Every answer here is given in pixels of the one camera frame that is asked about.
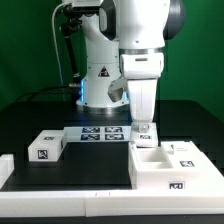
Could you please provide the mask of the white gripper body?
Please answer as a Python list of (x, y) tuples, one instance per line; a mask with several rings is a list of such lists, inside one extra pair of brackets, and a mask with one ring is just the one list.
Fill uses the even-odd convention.
[(132, 121), (151, 123), (154, 117), (157, 80), (129, 80), (127, 86)]

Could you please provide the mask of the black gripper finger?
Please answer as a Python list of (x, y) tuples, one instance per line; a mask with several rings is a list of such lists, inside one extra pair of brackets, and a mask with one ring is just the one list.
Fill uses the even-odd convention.
[(134, 128), (138, 132), (148, 132), (151, 126), (152, 126), (151, 123), (138, 123), (138, 122), (134, 122)]

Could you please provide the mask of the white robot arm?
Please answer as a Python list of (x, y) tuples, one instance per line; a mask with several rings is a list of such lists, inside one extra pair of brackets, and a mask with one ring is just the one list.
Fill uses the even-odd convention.
[(132, 128), (146, 133), (154, 117), (165, 42), (185, 21), (183, 0), (62, 0), (67, 31), (81, 28), (87, 73), (80, 105), (130, 107)]

